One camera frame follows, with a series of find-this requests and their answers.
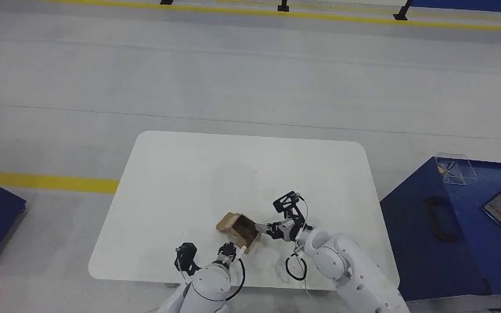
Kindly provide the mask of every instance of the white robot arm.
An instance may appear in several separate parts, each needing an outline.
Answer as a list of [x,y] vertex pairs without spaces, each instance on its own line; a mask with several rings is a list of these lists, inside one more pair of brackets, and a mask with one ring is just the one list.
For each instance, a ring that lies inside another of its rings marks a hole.
[[[219,248],[214,262],[199,268],[193,261],[195,245],[183,243],[177,249],[175,267],[180,272],[186,272],[189,277],[157,309],[157,313],[228,313],[225,302],[238,294],[245,280],[245,267],[240,259],[242,253],[243,250],[237,252],[233,243],[225,243]],[[229,296],[229,266],[237,259],[242,265],[243,278],[239,289]]]
[[[305,201],[299,193],[292,191],[273,202],[277,212],[283,212],[285,220],[256,225],[256,229],[273,239],[294,241],[294,252],[304,251],[313,260],[318,270],[332,280],[337,293],[352,312],[409,313],[397,286],[388,280],[355,241],[345,234],[331,235],[306,224],[296,206],[299,199]],[[305,279],[305,276],[298,278],[290,275],[296,280]]]
[[305,228],[298,244],[318,270],[332,280],[352,312],[409,313],[397,287],[345,234],[331,236],[320,228]]

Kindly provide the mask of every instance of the yellow line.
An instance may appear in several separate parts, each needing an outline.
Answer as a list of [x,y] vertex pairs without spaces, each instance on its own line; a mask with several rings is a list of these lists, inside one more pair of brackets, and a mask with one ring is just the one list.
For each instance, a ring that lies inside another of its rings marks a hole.
[[115,193],[117,180],[0,172],[0,186]]
[[[230,4],[240,4],[240,5],[271,5],[271,6],[278,5],[278,2],[263,2],[263,1],[245,1],[245,0],[216,0],[216,1],[218,3],[230,3]],[[295,4],[289,4],[289,7],[299,8],[299,9],[332,9],[332,10],[337,10],[337,11],[384,13],[384,14],[395,13],[395,12],[390,11],[390,10],[347,8],[347,7],[335,6],[335,5],[295,5]]]
[[[246,1],[246,0],[216,0],[218,3],[229,3],[229,4],[241,4],[241,5],[271,5],[277,6],[276,2],[263,2],[263,1]],[[364,13],[379,13],[379,14],[389,14],[392,15],[396,13],[395,10],[385,10],[385,9],[364,9],[364,8],[348,8],[344,6],[335,5],[295,5],[289,4],[291,8],[299,9],[329,9],[335,11],[347,11],[347,12],[364,12]],[[491,21],[501,21],[501,16],[479,16],[479,15],[456,15],[456,14],[440,14],[440,13],[413,13],[412,9],[407,13],[407,16],[418,16],[418,17],[443,17],[449,19],[462,19],[462,20],[491,20]]]
[[476,25],[476,24],[461,24],[461,23],[439,23],[439,22],[423,22],[423,21],[399,21],[393,20],[393,17],[387,19],[359,17],[359,16],[336,16],[322,13],[305,13],[305,12],[277,12],[265,11],[260,9],[239,9],[239,8],[219,8],[219,7],[202,7],[191,5],[156,5],[150,3],[138,2],[115,2],[106,0],[49,0],[51,2],[74,3],[80,5],[104,5],[104,6],[120,6],[141,9],[167,9],[173,11],[189,11],[189,12],[205,12],[205,13],[221,13],[221,14],[243,14],[243,15],[258,15],[258,16],[280,16],[294,17],[303,19],[315,20],[339,20],[345,22],[357,23],[375,23],[375,24],[390,24],[399,26],[417,26],[417,27],[440,27],[440,28],[455,28],[464,30],[476,31],[501,31],[501,26],[498,25]]

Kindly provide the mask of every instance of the floor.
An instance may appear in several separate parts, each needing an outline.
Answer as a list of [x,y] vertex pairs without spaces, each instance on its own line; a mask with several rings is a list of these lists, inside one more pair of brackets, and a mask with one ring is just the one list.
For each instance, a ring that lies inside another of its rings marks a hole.
[[[119,179],[146,130],[348,140],[382,198],[440,152],[501,161],[499,86],[495,31],[0,0],[0,171]],[[88,274],[112,195],[9,190],[29,207],[2,243],[2,312],[143,313],[172,292]],[[312,297],[244,289],[231,308],[347,312]]]

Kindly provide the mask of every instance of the cardboard box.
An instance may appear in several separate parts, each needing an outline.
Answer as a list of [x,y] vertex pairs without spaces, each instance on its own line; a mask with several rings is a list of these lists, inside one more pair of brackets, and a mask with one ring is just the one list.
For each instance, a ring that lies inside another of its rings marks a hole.
[[256,223],[247,216],[240,213],[229,212],[216,225],[216,229],[228,235],[230,240],[232,240],[237,247],[241,248],[245,246],[245,253],[248,254],[261,235],[261,233],[255,229],[255,225]]

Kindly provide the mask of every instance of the blue platform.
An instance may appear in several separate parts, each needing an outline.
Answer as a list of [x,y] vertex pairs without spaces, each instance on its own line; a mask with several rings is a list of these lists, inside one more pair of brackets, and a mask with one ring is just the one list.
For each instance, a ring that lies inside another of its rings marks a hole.
[[0,241],[9,232],[25,205],[26,200],[0,188]]
[[411,6],[501,12],[501,0],[413,0]]
[[501,164],[471,167],[477,180],[445,184],[431,158],[380,203],[406,300],[501,293],[501,227],[481,210]]

